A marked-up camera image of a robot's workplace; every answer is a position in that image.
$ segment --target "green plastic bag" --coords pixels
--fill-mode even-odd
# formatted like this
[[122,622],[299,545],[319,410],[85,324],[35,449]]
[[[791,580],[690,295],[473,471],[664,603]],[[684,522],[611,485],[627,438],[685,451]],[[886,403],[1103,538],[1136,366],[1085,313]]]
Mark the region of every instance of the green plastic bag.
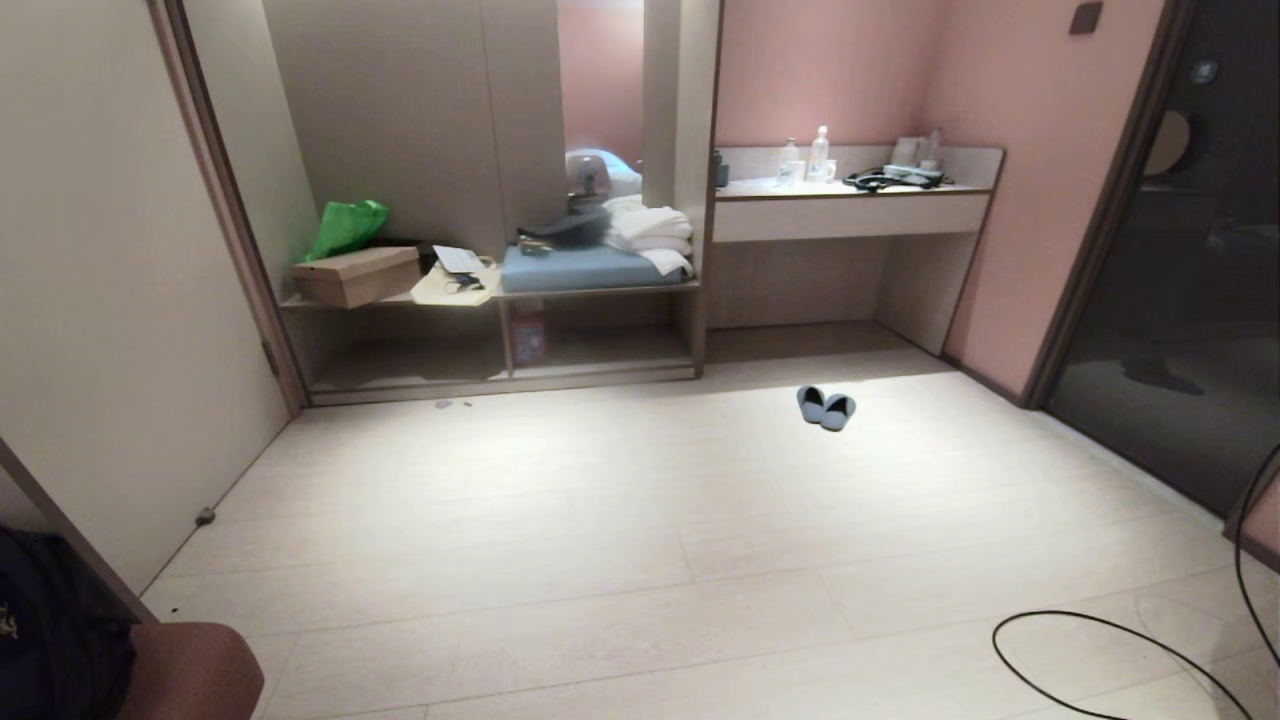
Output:
[[378,234],[378,231],[387,224],[387,218],[390,214],[390,208],[372,200],[365,200],[360,205],[343,202],[325,205],[316,242],[302,261],[310,263],[364,250],[369,241]]

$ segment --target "doorway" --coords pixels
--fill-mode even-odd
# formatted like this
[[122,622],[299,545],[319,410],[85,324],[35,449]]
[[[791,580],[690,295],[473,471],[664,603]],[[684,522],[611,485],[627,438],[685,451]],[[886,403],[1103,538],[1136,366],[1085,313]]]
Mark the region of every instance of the doorway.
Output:
[[1276,4],[1199,3],[1047,410],[1226,516],[1280,441]]

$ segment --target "slipper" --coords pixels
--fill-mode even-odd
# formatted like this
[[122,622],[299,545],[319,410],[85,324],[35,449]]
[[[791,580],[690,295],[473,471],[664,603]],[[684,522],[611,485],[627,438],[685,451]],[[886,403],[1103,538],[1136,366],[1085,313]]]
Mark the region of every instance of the slipper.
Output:
[[822,421],[823,414],[827,411],[823,407],[827,401],[822,396],[822,391],[813,386],[804,386],[796,391],[796,402],[800,404],[800,415],[804,416],[805,423],[813,423],[817,425]]
[[849,418],[854,415],[854,410],[858,410],[858,404],[854,402],[852,397],[847,395],[833,395],[827,398],[827,406],[823,409],[822,414],[822,427],[823,429],[838,433],[845,429],[849,423]]

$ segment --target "light wood floor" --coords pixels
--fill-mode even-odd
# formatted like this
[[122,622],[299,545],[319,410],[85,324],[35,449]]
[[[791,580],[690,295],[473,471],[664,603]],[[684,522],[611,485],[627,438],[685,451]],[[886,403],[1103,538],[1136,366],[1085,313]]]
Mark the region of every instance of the light wood floor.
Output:
[[[1149,478],[874,327],[712,350],[700,382],[308,411],[145,600],[251,638],[268,719],[1068,720],[991,650],[1042,607],[1277,716],[1229,543]],[[858,401],[844,433],[805,380]],[[1098,711],[1236,717],[1101,628],[1006,644]]]

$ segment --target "power cord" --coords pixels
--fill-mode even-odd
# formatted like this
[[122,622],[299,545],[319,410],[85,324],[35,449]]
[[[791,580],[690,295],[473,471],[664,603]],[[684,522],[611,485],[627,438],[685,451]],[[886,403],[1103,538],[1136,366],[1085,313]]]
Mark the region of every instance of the power cord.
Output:
[[[1254,491],[1257,491],[1258,486],[1262,484],[1262,480],[1266,478],[1266,470],[1267,470],[1267,468],[1270,468],[1272,465],[1272,461],[1276,459],[1277,455],[1280,455],[1280,446],[1276,446],[1275,450],[1271,451],[1271,455],[1267,456],[1267,460],[1262,464],[1262,468],[1258,469],[1258,474],[1253,478],[1253,482],[1249,483],[1248,489],[1244,491],[1244,502],[1240,503],[1240,507],[1242,507],[1240,518],[1235,523],[1235,530],[1231,533],[1231,544],[1235,547],[1235,555],[1234,555],[1234,557],[1235,557],[1235,582],[1240,587],[1240,596],[1244,598],[1244,606],[1245,606],[1245,609],[1248,609],[1249,618],[1253,619],[1253,625],[1258,629],[1258,634],[1262,635],[1262,642],[1267,646],[1267,650],[1271,652],[1271,659],[1275,660],[1276,667],[1280,667],[1280,653],[1276,652],[1276,646],[1271,644],[1271,638],[1267,637],[1266,628],[1262,626],[1262,620],[1258,618],[1258,614],[1257,614],[1257,611],[1253,607],[1253,601],[1249,598],[1249,589],[1244,585],[1244,570],[1240,566],[1240,539],[1242,539],[1243,533],[1244,533],[1244,519],[1249,516],[1249,510],[1252,510],[1252,507],[1253,507],[1253,493],[1254,493]],[[1005,618],[1004,620],[1001,620],[1000,624],[996,625],[996,629],[992,630],[992,633],[991,633],[991,644],[996,650],[996,655],[1000,656],[1000,661],[1004,662],[1005,667],[1009,667],[1009,671],[1012,673],[1014,675],[1016,675],[1019,680],[1021,680],[1023,683],[1025,683],[1027,687],[1032,688],[1033,691],[1038,692],[1039,694],[1050,698],[1051,701],[1056,702],[1057,705],[1060,705],[1060,706],[1062,706],[1062,707],[1065,707],[1068,710],[1079,712],[1080,715],[1087,715],[1089,717],[1102,717],[1105,720],[1132,720],[1129,717],[1120,717],[1119,715],[1106,715],[1106,714],[1102,714],[1102,712],[1093,712],[1091,710],[1085,710],[1083,707],[1071,705],[1071,703],[1066,702],[1065,700],[1055,697],[1052,693],[1050,693],[1044,688],[1042,688],[1042,687],[1037,685],[1036,683],[1030,682],[1027,678],[1027,675],[1023,675],[1021,673],[1019,673],[1018,669],[1014,667],[1012,662],[1010,662],[1009,659],[1005,657],[1005,653],[1000,650],[1000,630],[1002,630],[1005,628],[1005,625],[1009,625],[1010,623],[1015,623],[1018,620],[1024,620],[1027,618],[1043,618],[1043,616],[1074,618],[1076,620],[1085,620],[1085,621],[1089,621],[1089,623],[1097,623],[1100,625],[1106,625],[1108,628],[1114,628],[1116,630],[1128,633],[1128,634],[1130,634],[1130,635],[1133,635],[1135,638],[1140,638],[1140,639],[1143,639],[1143,641],[1146,641],[1146,642],[1148,642],[1148,643],[1151,643],[1151,644],[1153,644],[1153,646],[1164,650],[1165,652],[1169,652],[1170,655],[1178,657],[1179,660],[1181,660],[1183,662],[1190,665],[1192,667],[1194,667],[1197,673],[1199,673],[1201,675],[1204,675],[1206,678],[1208,678],[1211,683],[1213,683],[1215,685],[1217,685],[1217,689],[1222,691],[1222,694],[1225,694],[1228,697],[1228,700],[1230,700],[1231,703],[1235,705],[1235,707],[1240,711],[1240,714],[1244,716],[1245,720],[1253,720],[1253,716],[1249,715],[1249,711],[1244,708],[1244,705],[1240,703],[1239,698],[1236,698],[1231,693],[1231,691],[1226,689],[1226,685],[1224,685],[1221,683],[1221,680],[1219,680],[1217,678],[1215,678],[1208,670],[1201,667],[1192,659],[1187,657],[1185,655],[1183,655],[1180,652],[1178,652],[1176,650],[1169,647],[1167,644],[1157,641],[1156,638],[1153,638],[1151,635],[1146,635],[1143,633],[1139,633],[1138,630],[1134,630],[1132,628],[1125,628],[1124,625],[1112,623],[1111,620],[1105,620],[1102,618],[1097,618],[1094,615],[1085,615],[1084,612],[1071,612],[1069,610],[1037,610],[1037,611],[1032,611],[1032,612],[1019,612],[1018,615],[1012,615],[1010,618]]]

